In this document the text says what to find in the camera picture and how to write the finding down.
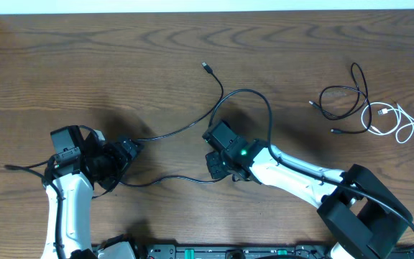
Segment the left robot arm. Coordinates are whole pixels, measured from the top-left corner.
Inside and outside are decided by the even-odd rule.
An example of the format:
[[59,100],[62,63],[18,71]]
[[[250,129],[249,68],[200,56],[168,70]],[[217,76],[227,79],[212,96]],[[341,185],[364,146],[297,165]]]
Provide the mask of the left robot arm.
[[118,236],[94,248],[91,242],[91,202],[94,186],[112,192],[142,144],[121,137],[108,142],[102,132],[67,126],[50,133],[55,154],[48,160],[43,185],[49,201],[43,258],[137,258],[137,248]]

